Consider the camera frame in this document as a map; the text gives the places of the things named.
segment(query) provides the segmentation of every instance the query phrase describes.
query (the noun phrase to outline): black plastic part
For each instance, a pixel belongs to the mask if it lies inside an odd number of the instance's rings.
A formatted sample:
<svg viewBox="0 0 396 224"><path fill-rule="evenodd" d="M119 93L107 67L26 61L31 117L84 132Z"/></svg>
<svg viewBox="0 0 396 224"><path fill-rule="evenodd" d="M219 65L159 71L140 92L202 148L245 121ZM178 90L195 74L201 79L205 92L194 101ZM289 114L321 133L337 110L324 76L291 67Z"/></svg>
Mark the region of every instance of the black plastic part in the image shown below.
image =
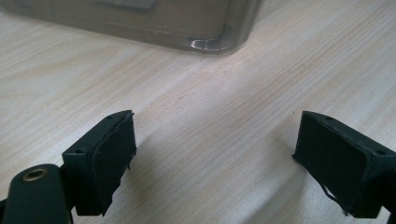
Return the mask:
<svg viewBox="0 0 396 224"><path fill-rule="evenodd" d="M396 169L395 152L336 119L307 111L293 157L353 217L377 217L384 204L381 192ZM394 195L387 195L393 206Z"/></svg>
<svg viewBox="0 0 396 224"><path fill-rule="evenodd" d="M34 166L12 179L3 224L14 223L72 223L56 165Z"/></svg>
<svg viewBox="0 0 396 224"><path fill-rule="evenodd" d="M79 216L104 215L135 153L132 111L100 121L62 155L69 208Z"/></svg>

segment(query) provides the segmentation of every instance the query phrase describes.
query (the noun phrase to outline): wooden table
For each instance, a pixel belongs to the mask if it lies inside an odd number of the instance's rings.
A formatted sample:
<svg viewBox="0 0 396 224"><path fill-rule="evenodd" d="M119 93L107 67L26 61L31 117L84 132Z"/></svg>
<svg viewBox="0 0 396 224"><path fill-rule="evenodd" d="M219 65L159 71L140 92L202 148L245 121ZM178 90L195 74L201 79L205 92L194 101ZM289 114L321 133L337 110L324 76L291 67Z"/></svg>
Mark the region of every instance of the wooden table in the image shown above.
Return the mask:
<svg viewBox="0 0 396 224"><path fill-rule="evenodd" d="M345 217L296 163L301 112L396 148L396 2L266 0L248 42L191 54L0 13L0 196L108 114L138 152L76 223L385 223Z"/></svg>

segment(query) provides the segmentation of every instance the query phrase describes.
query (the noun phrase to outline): clear plastic container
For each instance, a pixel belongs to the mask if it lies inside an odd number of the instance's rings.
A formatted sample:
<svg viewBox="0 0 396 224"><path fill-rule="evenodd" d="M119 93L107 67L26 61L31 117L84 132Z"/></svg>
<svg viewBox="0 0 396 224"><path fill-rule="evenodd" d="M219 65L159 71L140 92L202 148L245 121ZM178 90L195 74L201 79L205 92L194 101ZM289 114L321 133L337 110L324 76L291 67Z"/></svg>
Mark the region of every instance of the clear plastic container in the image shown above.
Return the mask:
<svg viewBox="0 0 396 224"><path fill-rule="evenodd" d="M209 54L243 44L261 5L262 0L0 0L8 12Z"/></svg>

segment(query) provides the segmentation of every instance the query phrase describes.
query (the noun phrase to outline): transparent plastic box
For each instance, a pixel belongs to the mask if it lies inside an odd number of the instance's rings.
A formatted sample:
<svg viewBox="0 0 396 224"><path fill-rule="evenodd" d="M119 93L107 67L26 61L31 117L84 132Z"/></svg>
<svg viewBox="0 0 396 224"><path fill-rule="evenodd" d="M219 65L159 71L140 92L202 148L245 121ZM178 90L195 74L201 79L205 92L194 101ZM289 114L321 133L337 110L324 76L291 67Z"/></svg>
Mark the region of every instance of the transparent plastic box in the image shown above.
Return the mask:
<svg viewBox="0 0 396 224"><path fill-rule="evenodd" d="M261 5L262 0L0 0L4 11L209 54L238 49Z"/></svg>

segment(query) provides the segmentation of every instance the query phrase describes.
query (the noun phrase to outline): light wood surface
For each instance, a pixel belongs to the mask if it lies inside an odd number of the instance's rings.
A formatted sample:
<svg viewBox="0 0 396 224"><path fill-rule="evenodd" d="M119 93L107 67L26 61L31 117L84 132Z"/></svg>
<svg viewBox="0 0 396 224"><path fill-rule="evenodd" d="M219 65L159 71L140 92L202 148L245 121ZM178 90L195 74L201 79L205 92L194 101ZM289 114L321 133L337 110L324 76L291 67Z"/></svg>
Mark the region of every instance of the light wood surface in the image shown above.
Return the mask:
<svg viewBox="0 0 396 224"><path fill-rule="evenodd" d="M0 197L108 114L138 151L105 217L76 223L385 223L345 217L297 164L300 116L396 148L396 2L266 0L247 43L191 54L0 13Z"/></svg>

